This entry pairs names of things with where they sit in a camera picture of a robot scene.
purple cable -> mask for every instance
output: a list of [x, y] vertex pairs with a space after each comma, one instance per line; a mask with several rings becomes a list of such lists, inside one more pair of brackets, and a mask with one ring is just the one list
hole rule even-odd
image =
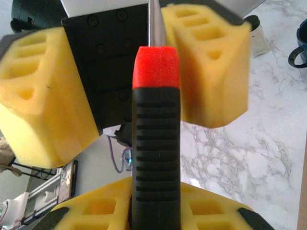
[[113, 147], [112, 147], [112, 141], [111, 141], [111, 138], [109, 136], [107, 136], [107, 139], [109, 141], [109, 146], [110, 146], [110, 153], [111, 153], [111, 159], [112, 159], [112, 162], [113, 162], [113, 165], [114, 165], [114, 168], [115, 170], [118, 172], [118, 173], [122, 173], [124, 171], [124, 152], [122, 153], [121, 155], [121, 159], [122, 159], [122, 165], [121, 165], [121, 170], [118, 169], [117, 165], [116, 165], [116, 162], [115, 162], [115, 159], [114, 159], [114, 154], [113, 154]]

